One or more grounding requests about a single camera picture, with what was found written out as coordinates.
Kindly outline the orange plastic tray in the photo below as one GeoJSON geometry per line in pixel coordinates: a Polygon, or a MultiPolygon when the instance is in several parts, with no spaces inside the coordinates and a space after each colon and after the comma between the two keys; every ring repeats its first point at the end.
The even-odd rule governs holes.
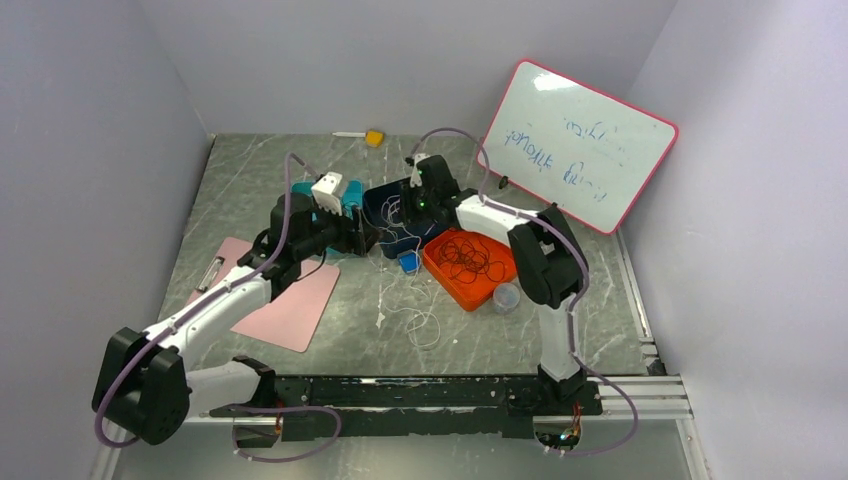
{"type": "Polygon", "coordinates": [[[511,250],[479,233],[449,229],[428,242],[422,262],[465,311],[486,303],[495,287],[517,276],[511,250]]]}

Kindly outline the teal plastic tray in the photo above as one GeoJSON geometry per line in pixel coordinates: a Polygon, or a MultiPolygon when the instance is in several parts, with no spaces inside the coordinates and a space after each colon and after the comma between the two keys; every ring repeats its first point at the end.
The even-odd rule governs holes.
{"type": "MultiPolygon", "coordinates": [[[[321,256],[328,251],[334,251],[334,240],[338,231],[334,226],[337,215],[319,209],[312,197],[310,187],[315,182],[298,182],[291,188],[290,229],[287,244],[300,258],[321,256]]],[[[362,215],[363,186],[359,181],[348,182],[343,195],[343,216],[353,217],[362,215]]]]}

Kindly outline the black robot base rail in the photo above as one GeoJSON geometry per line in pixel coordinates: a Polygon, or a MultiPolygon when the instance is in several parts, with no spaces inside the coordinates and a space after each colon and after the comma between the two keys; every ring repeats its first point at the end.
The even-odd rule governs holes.
{"type": "Polygon", "coordinates": [[[219,407],[215,419],[263,427],[282,441],[341,437],[495,434],[532,439],[542,417],[598,416],[597,383],[562,389],[543,375],[363,377],[278,375],[247,410],[219,407]]]}

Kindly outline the yellow block eraser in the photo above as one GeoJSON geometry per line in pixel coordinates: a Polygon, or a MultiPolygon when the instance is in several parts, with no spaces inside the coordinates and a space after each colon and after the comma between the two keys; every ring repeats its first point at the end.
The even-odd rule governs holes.
{"type": "Polygon", "coordinates": [[[365,132],[363,140],[369,148],[378,148],[383,144],[385,134],[378,130],[368,130],[365,132]]]}

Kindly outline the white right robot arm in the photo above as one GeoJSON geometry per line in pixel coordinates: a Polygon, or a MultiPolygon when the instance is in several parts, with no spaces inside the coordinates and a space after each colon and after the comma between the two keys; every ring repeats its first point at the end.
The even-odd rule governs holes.
{"type": "Polygon", "coordinates": [[[411,174],[401,186],[403,223],[433,221],[510,249],[519,285],[539,314],[540,402],[550,413],[565,413],[587,381],[578,353],[576,311],[588,288],[588,265],[562,212],[555,206],[520,209],[462,189],[440,155],[416,154],[405,163],[411,174]]]}

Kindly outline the navy blue plastic tray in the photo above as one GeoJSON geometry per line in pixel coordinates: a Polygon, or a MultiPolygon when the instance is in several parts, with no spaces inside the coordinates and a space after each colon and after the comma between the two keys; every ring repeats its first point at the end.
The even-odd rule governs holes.
{"type": "Polygon", "coordinates": [[[408,183],[409,178],[403,178],[370,188],[363,194],[365,218],[379,231],[379,246],[383,255],[390,260],[420,249],[448,229],[446,225],[434,222],[400,225],[397,210],[401,187],[408,183]]]}

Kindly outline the pink clipboard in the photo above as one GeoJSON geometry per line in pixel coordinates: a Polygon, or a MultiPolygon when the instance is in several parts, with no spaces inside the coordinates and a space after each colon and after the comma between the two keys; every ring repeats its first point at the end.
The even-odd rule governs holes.
{"type": "MultiPolygon", "coordinates": [[[[193,302],[223,280],[250,247],[248,241],[225,238],[188,301],[193,302]]],[[[294,352],[305,352],[338,282],[340,269],[327,262],[305,260],[301,270],[304,279],[232,326],[231,331],[294,352]]]]}

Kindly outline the pink framed whiteboard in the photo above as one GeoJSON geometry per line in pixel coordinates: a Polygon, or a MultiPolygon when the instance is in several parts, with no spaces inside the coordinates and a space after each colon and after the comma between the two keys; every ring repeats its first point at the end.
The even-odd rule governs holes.
{"type": "Polygon", "coordinates": [[[535,61],[517,63],[477,162],[587,227],[612,234],[678,127],[535,61]]]}

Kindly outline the clear plastic cup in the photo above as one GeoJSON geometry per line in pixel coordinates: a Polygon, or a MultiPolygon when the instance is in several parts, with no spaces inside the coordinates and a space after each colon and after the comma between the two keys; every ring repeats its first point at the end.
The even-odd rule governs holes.
{"type": "Polygon", "coordinates": [[[501,283],[493,290],[493,308],[499,314],[509,314],[517,308],[520,298],[521,292],[516,285],[512,283],[501,283]]]}

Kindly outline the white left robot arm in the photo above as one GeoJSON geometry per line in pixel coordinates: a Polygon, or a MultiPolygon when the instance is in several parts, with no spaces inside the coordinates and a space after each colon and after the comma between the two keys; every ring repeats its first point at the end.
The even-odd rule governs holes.
{"type": "Polygon", "coordinates": [[[302,263],[329,250],[366,255],[378,240],[360,209],[327,211],[305,194],[280,196],[261,231],[229,273],[178,313],[108,341],[92,398],[95,434],[112,448],[158,445],[184,420],[218,408],[261,416],[277,404],[274,370],[237,356],[195,370],[199,355],[300,280],[302,263]]]}

